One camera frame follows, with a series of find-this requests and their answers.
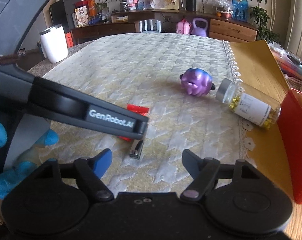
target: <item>pink bag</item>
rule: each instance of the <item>pink bag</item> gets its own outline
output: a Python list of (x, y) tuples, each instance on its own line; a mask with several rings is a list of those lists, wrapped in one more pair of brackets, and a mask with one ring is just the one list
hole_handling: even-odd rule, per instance
[(183, 18), (177, 23), (177, 34), (190, 34), (190, 28), (191, 24)]

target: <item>black cylinder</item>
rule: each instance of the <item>black cylinder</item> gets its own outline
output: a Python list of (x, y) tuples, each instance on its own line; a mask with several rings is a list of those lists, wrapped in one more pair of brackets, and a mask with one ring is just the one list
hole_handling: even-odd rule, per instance
[(196, 0), (186, 0), (186, 10), (187, 11), (196, 11)]

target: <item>glass bottle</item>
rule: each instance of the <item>glass bottle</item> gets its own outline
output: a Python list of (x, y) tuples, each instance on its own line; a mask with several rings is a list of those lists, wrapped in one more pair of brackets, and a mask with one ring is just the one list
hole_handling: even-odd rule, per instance
[(216, 99), (250, 122), (270, 129), (281, 112), (280, 103), (263, 92), (242, 82), (225, 78), (216, 93)]

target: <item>lace trim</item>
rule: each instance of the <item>lace trim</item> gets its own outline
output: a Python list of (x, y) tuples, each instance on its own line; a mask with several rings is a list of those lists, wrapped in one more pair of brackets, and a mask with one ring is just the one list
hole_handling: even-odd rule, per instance
[[(234, 53), (231, 49), (229, 41), (223, 41), (224, 48), (228, 57), (229, 66), (232, 73), (232, 79), (234, 82), (243, 82), (241, 78), (241, 73), (238, 71), (239, 67), (235, 61)], [(252, 138), (247, 137), (247, 131), (251, 131), (254, 126), (242, 117), (239, 117), (239, 127), (240, 127), (240, 158), (246, 159), (252, 165), (255, 166), (254, 160), (249, 158), (248, 151), (252, 151), (255, 148), (255, 144)]]

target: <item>brown shelf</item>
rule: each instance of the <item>brown shelf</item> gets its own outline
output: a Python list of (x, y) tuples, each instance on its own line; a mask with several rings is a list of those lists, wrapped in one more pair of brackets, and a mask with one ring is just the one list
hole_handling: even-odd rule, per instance
[(219, 21), (224, 21), (224, 22), (230, 22), (233, 24), (237, 24), (243, 27), (250, 28), (252, 30), (256, 30), (256, 27), (254, 27), (250, 23), (234, 20), (234, 19), (225, 19), (223, 17), (218, 17), (216, 14), (210, 14), (210, 13), (202, 13), (202, 12), (191, 12), (191, 11), (185, 11), (185, 10), (173, 10), (173, 9), (146, 9), (146, 10), (130, 10), (126, 12), (116, 12), (113, 13), (112, 15), (116, 16), (125, 16), (125, 15), (134, 15), (134, 19), (136, 19), (137, 14), (150, 14), (150, 13), (174, 13), (174, 14), (184, 14), (186, 16), (192, 16), (192, 17), (205, 17), (209, 19), (215, 19)]

